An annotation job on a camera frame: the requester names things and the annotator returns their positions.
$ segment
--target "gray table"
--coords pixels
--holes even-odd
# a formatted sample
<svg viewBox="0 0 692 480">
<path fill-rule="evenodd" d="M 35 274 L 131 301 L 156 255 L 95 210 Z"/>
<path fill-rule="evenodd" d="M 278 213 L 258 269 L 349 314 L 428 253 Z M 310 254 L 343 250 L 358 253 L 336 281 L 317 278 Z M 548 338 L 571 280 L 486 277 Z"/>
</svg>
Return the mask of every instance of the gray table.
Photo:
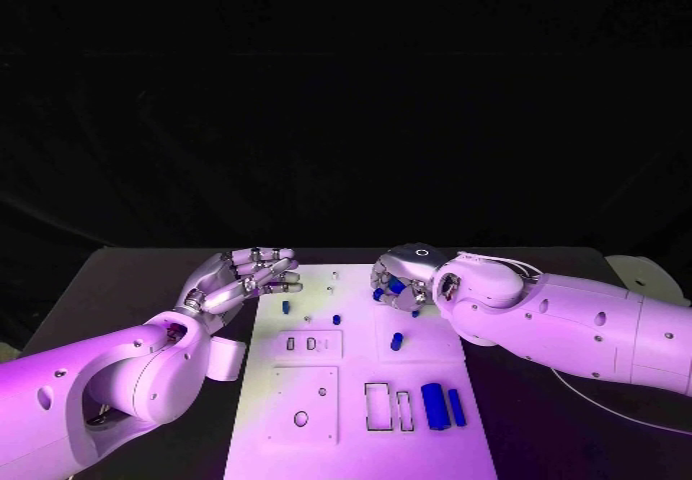
<svg viewBox="0 0 692 480">
<path fill-rule="evenodd" d="M 103 249 L 94 253 L 36 332 L 25 355 L 141 324 L 169 309 L 183 281 L 218 249 Z M 303 263 L 374 263 L 387 248 L 297 249 Z M 459 249 L 443 249 L 450 257 Z M 467 248 L 544 271 L 620 285 L 588 248 Z M 219 335 L 250 343 L 257 300 Z M 551 371 L 500 347 L 464 342 L 500 479 L 689 478 L 692 437 L 642 427 L 597 409 Z M 649 420 L 681 425 L 691 399 L 655 389 L 571 379 L 593 397 Z M 205 381 L 189 411 L 126 444 L 77 479 L 221 479 L 242 386 Z M 685 420 L 692 429 L 692 421 Z"/>
</svg>

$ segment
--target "robotic hand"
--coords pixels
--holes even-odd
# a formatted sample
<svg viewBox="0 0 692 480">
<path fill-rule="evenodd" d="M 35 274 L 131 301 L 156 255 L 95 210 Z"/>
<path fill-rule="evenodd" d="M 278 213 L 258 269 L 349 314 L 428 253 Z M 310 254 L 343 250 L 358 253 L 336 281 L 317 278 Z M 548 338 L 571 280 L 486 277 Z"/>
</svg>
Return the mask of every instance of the robotic hand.
<svg viewBox="0 0 692 480">
<path fill-rule="evenodd" d="M 499 344 L 572 375 L 692 395 L 688 307 L 516 260 L 466 252 L 447 260 L 420 243 L 382 255 L 371 286 L 399 310 L 434 303 L 476 345 Z"/>
<path fill-rule="evenodd" d="M 299 292 L 293 250 L 216 254 L 172 311 L 0 365 L 0 478 L 65 479 L 188 410 L 205 376 L 235 380 L 245 345 L 214 333 L 245 299 Z M 85 418 L 82 401 L 103 404 Z"/>
</svg>

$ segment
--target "black curtain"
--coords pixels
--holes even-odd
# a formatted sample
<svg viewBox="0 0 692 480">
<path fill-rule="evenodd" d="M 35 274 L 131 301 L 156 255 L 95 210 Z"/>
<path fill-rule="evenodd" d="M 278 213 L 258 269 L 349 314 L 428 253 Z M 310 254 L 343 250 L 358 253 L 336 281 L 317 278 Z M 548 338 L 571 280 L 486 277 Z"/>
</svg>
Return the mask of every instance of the black curtain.
<svg viewBox="0 0 692 480">
<path fill-rule="evenodd" d="M 587 245 L 688 284 L 685 2 L 13 2 L 3 18 L 16 346 L 103 246 Z"/>
</svg>

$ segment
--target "white robotic arm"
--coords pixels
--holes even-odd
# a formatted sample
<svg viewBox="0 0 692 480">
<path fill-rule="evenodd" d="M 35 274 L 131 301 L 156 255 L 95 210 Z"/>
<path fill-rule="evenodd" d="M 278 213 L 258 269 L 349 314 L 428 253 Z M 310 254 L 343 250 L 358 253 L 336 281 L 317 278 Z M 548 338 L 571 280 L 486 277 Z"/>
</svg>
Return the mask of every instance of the white robotic arm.
<svg viewBox="0 0 692 480">
<path fill-rule="evenodd" d="M 572 375 L 692 395 L 688 307 L 544 274 L 515 260 L 460 252 L 446 261 L 424 244 L 395 247 L 381 257 L 371 284 L 375 299 L 401 310 L 415 312 L 434 302 L 477 345 L 499 344 Z"/>
<path fill-rule="evenodd" d="M 0 478 L 65 479 L 188 410 L 205 376 L 235 380 L 245 345 L 212 336 L 245 299 L 297 292 L 293 250 L 216 254 L 144 325 L 0 365 Z M 85 418 L 82 402 L 103 413 Z"/>
</svg>

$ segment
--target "blue block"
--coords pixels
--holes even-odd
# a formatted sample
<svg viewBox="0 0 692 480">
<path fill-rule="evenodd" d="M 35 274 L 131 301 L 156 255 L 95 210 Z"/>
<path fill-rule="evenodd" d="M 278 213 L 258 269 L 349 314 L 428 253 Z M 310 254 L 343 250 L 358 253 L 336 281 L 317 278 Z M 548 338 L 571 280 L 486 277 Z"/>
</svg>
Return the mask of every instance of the blue block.
<svg viewBox="0 0 692 480">
<path fill-rule="evenodd" d="M 397 332 L 394 334 L 394 337 L 392 337 L 392 344 L 391 344 L 391 347 L 392 347 L 392 350 L 397 352 L 401 348 L 401 343 L 404 342 L 404 335 Z"/>
<path fill-rule="evenodd" d="M 387 286 L 389 287 L 389 290 L 395 293 L 395 295 L 398 295 L 407 288 L 407 286 L 399 282 L 399 279 L 394 275 L 389 277 L 389 282 Z"/>
<path fill-rule="evenodd" d="M 461 410 L 461 401 L 459 400 L 459 392 L 457 389 L 450 390 L 450 405 L 451 405 L 451 412 L 454 413 L 454 422 L 457 427 L 463 427 L 466 425 L 466 417 L 464 411 Z"/>
<path fill-rule="evenodd" d="M 431 430 L 446 430 L 451 427 L 451 420 L 444 403 L 443 386 L 438 383 L 428 383 L 421 387 L 421 392 L 428 427 Z"/>
</svg>

